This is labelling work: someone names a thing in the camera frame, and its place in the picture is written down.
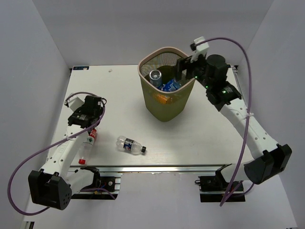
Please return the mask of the black cap cola bottle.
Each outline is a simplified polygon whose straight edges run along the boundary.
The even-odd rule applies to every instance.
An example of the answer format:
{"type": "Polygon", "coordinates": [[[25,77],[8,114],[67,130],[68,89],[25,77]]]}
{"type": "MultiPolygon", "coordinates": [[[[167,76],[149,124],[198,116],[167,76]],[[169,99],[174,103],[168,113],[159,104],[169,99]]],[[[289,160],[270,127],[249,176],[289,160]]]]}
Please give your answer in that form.
{"type": "Polygon", "coordinates": [[[132,155],[144,155],[146,153],[145,146],[142,146],[137,141],[122,135],[117,137],[116,147],[119,151],[126,152],[132,155]]]}

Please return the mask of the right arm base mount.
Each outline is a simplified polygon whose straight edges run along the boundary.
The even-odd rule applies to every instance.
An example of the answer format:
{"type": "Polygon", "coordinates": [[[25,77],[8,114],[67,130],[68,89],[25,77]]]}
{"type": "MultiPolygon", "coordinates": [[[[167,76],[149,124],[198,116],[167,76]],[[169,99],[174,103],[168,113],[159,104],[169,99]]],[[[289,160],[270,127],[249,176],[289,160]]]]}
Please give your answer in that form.
{"type": "MultiPolygon", "coordinates": [[[[201,176],[194,182],[200,190],[201,203],[220,203],[226,187],[216,181],[215,176],[201,176]]],[[[240,185],[237,190],[227,199],[227,202],[245,202],[244,187],[240,185]]]]}

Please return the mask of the red label water bottle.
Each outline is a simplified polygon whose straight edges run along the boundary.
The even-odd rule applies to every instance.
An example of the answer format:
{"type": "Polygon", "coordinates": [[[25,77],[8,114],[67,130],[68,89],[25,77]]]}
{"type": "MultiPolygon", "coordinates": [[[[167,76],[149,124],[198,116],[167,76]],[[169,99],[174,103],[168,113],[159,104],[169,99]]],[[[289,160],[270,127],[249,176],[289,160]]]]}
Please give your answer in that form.
{"type": "Polygon", "coordinates": [[[97,136],[97,130],[94,128],[91,130],[86,140],[82,143],[78,151],[78,156],[79,156],[78,163],[80,165],[85,165],[86,162],[89,160],[90,153],[94,145],[96,136],[97,136]]]}

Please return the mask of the green mesh waste bin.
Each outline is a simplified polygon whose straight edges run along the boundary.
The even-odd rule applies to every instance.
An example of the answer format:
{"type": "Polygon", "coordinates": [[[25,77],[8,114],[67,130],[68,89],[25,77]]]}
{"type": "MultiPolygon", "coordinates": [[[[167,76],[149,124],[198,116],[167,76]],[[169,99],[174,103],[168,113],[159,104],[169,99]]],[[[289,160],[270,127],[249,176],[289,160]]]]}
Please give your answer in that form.
{"type": "Polygon", "coordinates": [[[195,79],[186,80],[186,71],[183,71],[182,87],[174,92],[164,92],[150,84],[149,73],[155,69],[159,70],[162,73],[163,84],[166,84],[175,76],[177,60],[186,57],[187,54],[177,48],[163,47],[146,56],[138,64],[138,74],[146,108],[162,122],[172,120],[183,111],[193,89],[195,79]],[[156,102],[153,96],[157,93],[171,96],[173,98],[172,103],[160,104],[156,102]]]}

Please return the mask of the orange juice bottle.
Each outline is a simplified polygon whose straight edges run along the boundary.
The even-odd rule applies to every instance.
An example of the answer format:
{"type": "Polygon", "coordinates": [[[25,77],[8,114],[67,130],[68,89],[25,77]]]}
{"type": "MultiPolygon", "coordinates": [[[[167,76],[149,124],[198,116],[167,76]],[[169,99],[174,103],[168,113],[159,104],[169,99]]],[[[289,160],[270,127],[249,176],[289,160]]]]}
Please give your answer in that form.
{"type": "Polygon", "coordinates": [[[171,96],[159,94],[159,93],[155,94],[153,97],[155,101],[160,104],[171,104],[173,100],[171,96]]]}

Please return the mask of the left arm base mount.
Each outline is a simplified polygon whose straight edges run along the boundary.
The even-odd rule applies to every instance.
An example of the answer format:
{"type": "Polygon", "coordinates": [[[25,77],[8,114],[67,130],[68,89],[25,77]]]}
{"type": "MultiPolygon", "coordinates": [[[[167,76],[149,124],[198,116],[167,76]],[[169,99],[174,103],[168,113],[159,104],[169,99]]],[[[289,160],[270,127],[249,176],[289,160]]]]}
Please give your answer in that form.
{"type": "Polygon", "coordinates": [[[115,200],[118,197],[122,173],[101,173],[97,189],[78,192],[72,199],[83,200],[115,200]]]}

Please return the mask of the aluminium table frame rail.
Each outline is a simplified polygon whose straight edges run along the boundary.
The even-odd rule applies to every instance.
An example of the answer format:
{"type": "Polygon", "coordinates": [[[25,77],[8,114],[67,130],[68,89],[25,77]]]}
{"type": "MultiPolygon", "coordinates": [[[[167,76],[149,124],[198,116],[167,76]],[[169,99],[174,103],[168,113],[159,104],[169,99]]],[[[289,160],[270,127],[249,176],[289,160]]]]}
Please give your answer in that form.
{"type": "Polygon", "coordinates": [[[97,166],[104,173],[214,173],[226,165],[190,165],[190,166],[97,166]]]}

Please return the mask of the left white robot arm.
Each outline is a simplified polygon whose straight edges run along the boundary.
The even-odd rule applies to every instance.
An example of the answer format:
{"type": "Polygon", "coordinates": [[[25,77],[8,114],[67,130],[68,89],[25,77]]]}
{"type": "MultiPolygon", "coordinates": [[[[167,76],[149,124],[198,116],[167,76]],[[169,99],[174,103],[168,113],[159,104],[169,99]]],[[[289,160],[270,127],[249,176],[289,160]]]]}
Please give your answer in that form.
{"type": "Polygon", "coordinates": [[[30,196],[34,204],[64,210],[72,196],[84,188],[96,190],[100,187],[99,170],[82,167],[69,174],[69,168],[82,143],[104,115],[105,102],[99,96],[88,95],[84,103],[69,116],[63,143],[60,143],[52,157],[39,171],[28,176],[30,196]]]}

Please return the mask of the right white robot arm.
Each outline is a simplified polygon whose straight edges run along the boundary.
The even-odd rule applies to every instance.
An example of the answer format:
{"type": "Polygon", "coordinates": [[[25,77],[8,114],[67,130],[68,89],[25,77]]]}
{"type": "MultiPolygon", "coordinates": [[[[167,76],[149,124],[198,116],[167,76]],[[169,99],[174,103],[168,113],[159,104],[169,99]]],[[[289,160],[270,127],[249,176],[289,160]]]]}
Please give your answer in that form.
{"type": "Polygon", "coordinates": [[[176,63],[176,76],[181,79],[196,79],[205,89],[208,101],[226,117],[237,130],[250,150],[253,160],[243,163],[236,178],[250,180],[259,185],[284,171],[292,154],[289,145],[280,145],[258,123],[237,88],[227,81],[228,65],[218,54],[208,57],[199,55],[196,61],[191,57],[180,58],[176,63]]]}

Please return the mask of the blue label bottle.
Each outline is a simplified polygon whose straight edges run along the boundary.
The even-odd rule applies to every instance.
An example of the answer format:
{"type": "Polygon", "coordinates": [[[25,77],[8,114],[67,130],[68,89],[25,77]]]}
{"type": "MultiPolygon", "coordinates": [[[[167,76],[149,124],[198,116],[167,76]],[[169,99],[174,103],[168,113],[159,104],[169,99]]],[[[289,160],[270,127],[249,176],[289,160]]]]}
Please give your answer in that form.
{"type": "Polygon", "coordinates": [[[162,73],[157,69],[150,71],[149,81],[150,81],[150,84],[152,84],[154,87],[161,88],[163,85],[162,73]]]}
{"type": "Polygon", "coordinates": [[[166,84],[163,85],[162,91],[164,92],[174,92],[181,88],[181,83],[177,81],[175,78],[168,81],[166,84]]]}

